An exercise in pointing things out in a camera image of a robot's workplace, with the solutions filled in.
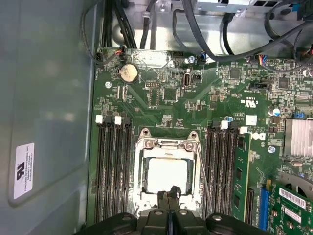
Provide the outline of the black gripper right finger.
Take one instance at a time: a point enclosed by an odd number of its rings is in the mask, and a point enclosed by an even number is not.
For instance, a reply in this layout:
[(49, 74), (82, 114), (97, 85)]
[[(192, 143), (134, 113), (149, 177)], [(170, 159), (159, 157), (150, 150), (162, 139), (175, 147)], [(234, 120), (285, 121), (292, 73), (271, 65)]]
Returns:
[(181, 190), (177, 186), (170, 189), (170, 198), (174, 204), (170, 207), (170, 219), (176, 235), (267, 235), (268, 233), (240, 221), (234, 217), (214, 213), (206, 219), (196, 215), (195, 211), (181, 209), (179, 200)]

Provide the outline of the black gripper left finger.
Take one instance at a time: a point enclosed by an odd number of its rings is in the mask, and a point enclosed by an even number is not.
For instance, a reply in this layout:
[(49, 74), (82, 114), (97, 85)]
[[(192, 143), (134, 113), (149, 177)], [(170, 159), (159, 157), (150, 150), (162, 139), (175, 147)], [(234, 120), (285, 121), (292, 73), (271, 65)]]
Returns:
[(157, 207), (141, 211), (136, 217), (128, 212), (113, 215), (76, 232), (77, 235), (166, 235), (170, 226), (169, 193), (157, 193)]

